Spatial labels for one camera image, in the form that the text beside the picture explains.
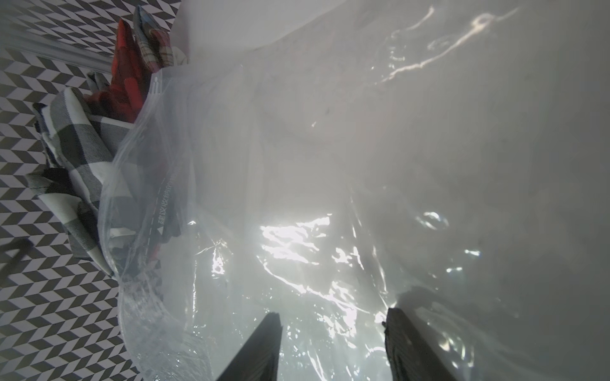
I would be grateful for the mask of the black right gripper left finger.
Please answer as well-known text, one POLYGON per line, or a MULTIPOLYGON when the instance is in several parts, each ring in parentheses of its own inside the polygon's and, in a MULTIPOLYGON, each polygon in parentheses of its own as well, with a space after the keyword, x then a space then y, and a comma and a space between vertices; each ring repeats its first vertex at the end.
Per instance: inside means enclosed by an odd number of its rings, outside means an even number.
POLYGON ((278 313, 268 313, 218 381, 276 381, 283 326, 278 313))

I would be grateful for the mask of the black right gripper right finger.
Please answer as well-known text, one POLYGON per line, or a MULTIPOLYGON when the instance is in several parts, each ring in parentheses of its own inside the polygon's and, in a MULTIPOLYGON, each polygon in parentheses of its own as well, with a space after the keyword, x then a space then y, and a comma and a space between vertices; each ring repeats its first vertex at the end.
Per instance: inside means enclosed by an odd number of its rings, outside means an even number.
POLYGON ((405 312, 389 308, 382 325, 393 381, 455 381, 405 312))

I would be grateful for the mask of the clear vacuum bag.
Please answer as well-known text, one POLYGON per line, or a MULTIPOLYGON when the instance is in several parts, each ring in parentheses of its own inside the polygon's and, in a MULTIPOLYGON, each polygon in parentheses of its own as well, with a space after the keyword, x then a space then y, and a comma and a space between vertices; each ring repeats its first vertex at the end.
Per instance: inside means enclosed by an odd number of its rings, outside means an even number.
POLYGON ((390 380, 399 308, 457 380, 609 378, 607 1, 347 1, 166 68, 103 189, 145 380, 390 380))

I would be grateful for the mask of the grey white checked shirt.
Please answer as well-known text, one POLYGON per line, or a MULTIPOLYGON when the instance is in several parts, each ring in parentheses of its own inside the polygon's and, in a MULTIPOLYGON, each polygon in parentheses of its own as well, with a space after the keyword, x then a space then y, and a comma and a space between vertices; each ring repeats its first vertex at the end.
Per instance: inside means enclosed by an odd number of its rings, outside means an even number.
POLYGON ((59 220, 73 256, 94 262, 111 276, 101 249, 98 211, 103 183, 133 124, 93 114, 74 87, 48 105, 34 104, 33 112, 45 167, 29 174, 27 184, 59 220))

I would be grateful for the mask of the multicolour plaid shirt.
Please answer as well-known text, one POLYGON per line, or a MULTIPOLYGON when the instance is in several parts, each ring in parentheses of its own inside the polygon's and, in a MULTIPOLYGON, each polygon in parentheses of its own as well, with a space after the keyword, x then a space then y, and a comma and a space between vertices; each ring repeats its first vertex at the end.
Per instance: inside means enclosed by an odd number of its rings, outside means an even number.
POLYGON ((133 33, 142 61, 151 73, 188 63, 186 55, 171 43, 169 32, 142 6, 136 6, 133 12, 133 33))

